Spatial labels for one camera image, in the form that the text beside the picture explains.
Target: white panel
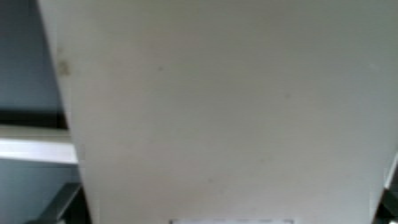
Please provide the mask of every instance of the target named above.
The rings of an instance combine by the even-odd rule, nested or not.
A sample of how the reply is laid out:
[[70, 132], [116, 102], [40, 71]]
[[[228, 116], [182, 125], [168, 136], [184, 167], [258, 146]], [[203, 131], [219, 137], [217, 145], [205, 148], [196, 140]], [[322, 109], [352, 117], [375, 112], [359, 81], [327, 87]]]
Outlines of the white panel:
[[95, 223], [370, 223], [398, 146], [398, 1], [41, 7]]

